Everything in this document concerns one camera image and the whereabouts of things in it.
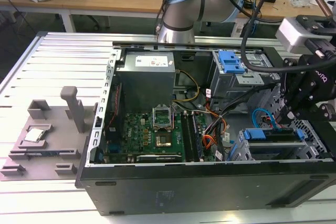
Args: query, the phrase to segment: motherboard chip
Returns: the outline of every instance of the motherboard chip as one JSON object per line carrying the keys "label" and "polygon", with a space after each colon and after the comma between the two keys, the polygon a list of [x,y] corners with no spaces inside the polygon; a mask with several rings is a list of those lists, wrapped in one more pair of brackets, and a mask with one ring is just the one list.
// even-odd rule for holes
{"label": "motherboard chip", "polygon": [[172,133],[171,132],[156,132],[155,133],[155,146],[156,147],[171,147],[172,146]]}

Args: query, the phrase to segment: blue latch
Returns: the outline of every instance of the blue latch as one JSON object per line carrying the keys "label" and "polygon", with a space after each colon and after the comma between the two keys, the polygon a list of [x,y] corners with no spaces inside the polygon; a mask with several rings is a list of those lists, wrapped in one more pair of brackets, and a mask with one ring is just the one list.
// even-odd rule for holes
{"label": "blue latch", "polygon": [[247,130],[246,130],[246,131],[243,131],[243,135],[244,135],[244,138],[245,138],[246,140],[249,140],[249,139],[251,138],[250,133],[248,133]]}
{"label": "blue latch", "polygon": [[240,65],[239,59],[234,52],[219,51],[218,59],[222,64],[224,73],[245,73],[245,69]]}
{"label": "blue latch", "polygon": [[247,129],[246,131],[249,133],[252,140],[253,139],[266,139],[266,136],[262,129]]}
{"label": "blue latch", "polygon": [[296,130],[296,133],[298,134],[298,137],[300,138],[301,141],[305,140],[306,135],[305,135],[305,133],[303,132],[303,130],[297,129],[297,130]]}

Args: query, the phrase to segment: green circuit board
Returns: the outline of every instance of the green circuit board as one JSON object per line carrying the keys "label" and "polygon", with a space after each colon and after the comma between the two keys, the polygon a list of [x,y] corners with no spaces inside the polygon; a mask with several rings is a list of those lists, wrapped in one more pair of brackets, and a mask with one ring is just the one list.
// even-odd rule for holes
{"label": "green circuit board", "polygon": [[[182,156],[185,162],[185,150],[181,118],[179,113],[174,114],[174,128],[172,130],[155,130],[153,127],[152,113],[128,113],[125,115],[122,141],[119,153],[111,153],[107,145],[106,157],[108,163],[129,163],[130,158],[142,154],[165,154]],[[203,114],[195,115],[198,131],[206,128]],[[164,113],[156,114],[156,123],[169,123],[169,118]],[[211,151],[204,152],[204,161],[215,160]]]}
{"label": "green circuit board", "polygon": [[[167,134],[171,135],[171,146],[157,147],[155,137],[157,132],[153,128],[153,115],[147,114],[127,114],[124,123],[125,141],[122,144],[124,153],[172,153],[184,155],[184,147],[181,133],[180,116],[175,115],[174,129]],[[141,119],[145,119],[145,124],[141,125]],[[167,123],[166,118],[156,118],[158,123]]]}

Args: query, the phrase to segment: gray floor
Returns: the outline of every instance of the gray floor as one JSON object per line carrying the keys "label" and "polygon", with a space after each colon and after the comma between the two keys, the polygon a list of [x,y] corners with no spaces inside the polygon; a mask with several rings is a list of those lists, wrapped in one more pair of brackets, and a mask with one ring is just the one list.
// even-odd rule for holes
{"label": "gray floor", "polygon": [[[0,82],[35,36],[27,24],[22,22],[22,17],[18,13],[16,16],[15,24],[6,22],[0,25]],[[102,17],[96,18],[104,26]],[[57,19],[54,14],[28,13],[26,19],[35,31],[63,31],[62,20]],[[87,16],[74,16],[76,30],[81,33],[152,34],[154,28],[154,19],[150,18],[142,18],[139,21],[139,18],[110,17],[110,21],[110,28],[101,27],[99,31],[94,31],[94,23]],[[232,23],[212,24],[200,33],[199,26],[199,23],[194,26],[195,35],[199,36],[229,37],[233,28]],[[276,30],[277,26],[258,25],[252,37],[274,38]]]}

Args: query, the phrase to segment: yellow wire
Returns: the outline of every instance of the yellow wire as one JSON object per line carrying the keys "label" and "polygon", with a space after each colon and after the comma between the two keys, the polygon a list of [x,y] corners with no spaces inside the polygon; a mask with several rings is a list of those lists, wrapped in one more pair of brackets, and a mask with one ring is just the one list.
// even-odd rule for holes
{"label": "yellow wire", "polygon": [[184,71],[184,70],[180,70],[180,72],[182,72],[182,73],[184,73],[185,75],[187,75],[194,83],[195,83],[195,85],[196,85],[196,87],[197,87],[197,92],[196,92],[196,95],[194,96],[194,97],[192,97],[192,98],[188,98],[188,99],[181,99],[181,100],[173,100],[173,102],[190,102],[190,101],[193,101],[194,99],[196,99],[197,97],[198,97],[198,95],[200,94],[199,92],[199,86],[198,86],[198,84],[197,84],[197,82],[196,82],[196,80],[190,75],[190,74],[188,74],[186,71]]}

